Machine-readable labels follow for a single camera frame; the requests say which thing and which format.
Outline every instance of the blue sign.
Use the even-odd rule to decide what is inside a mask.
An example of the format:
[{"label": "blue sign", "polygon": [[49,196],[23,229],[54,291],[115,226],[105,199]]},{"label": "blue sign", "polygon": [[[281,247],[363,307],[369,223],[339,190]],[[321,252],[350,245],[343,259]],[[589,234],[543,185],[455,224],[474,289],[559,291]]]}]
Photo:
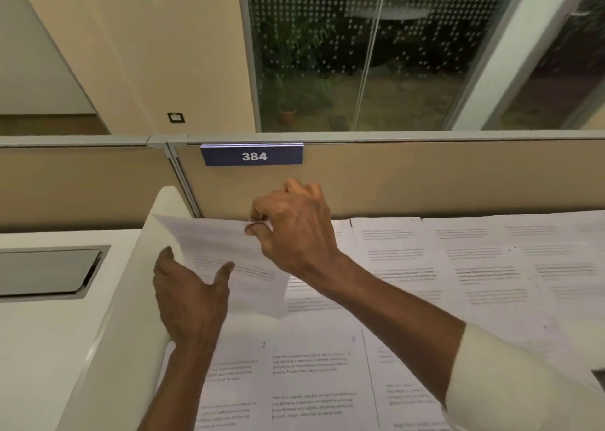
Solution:
[{"label": "blue sign", "polygon": [[302,143],[202,144],[206,166],[302,165]]}]

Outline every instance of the plant pot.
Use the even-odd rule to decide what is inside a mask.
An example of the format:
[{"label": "plant pot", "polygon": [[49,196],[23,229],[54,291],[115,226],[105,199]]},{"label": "plant pot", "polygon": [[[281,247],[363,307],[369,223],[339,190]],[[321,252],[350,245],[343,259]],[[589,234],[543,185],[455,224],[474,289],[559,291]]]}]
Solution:
[{"label": "plant pot", "polygon": [[284,125],[292,125],[294,123],[294,121],[297,119],[297,111],[296,109],[294,109],[293,111],[289,111],[289,112],[279,112],[279,121],[282,122]]}]

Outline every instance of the person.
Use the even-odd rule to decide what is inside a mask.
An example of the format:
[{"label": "person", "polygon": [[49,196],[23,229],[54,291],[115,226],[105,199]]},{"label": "person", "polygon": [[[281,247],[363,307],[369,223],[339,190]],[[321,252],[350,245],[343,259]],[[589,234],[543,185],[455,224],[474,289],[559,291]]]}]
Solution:
[{"label": "person", "polygon": [[[254,200],[247,235],[262,253],[342,305],[380,338],[443,405],[455,431],[596,431],[605,395],[540,357],[374,277],[337,248],[318,184],[288,179]],[[271,221],[272,229],[258,222]],[[190,431],[227,314],[233,264],[204,284],[162,251],[154,269],[157,303],[176,348],[139,431]]]}]

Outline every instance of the potted plant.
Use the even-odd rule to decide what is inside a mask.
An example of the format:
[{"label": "potted plant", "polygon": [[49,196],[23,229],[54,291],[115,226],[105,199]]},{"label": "potted plant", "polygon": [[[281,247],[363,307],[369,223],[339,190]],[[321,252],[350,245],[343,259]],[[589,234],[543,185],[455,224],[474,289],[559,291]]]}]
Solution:
[{"label": "potted plant", "polygon": [[285,125],[294,122],[301,98],[314,96],[300,77],[317,68],[321,45],[335,29],[330,19],[303,16],[296,7],[290,15],[283,21],[267,19],[261,25],[263,74],[275,82],[279,120]]}]

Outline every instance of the white sleeve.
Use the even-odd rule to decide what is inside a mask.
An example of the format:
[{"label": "white sleeve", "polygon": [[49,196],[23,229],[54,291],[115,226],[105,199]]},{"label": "white sleeve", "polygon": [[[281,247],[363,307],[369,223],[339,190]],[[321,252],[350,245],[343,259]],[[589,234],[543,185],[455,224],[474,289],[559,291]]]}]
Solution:
[{"label": "white sleeve", "polygon": [[454,431],[598,431],[605,394],[467,324],[445,399]]}]

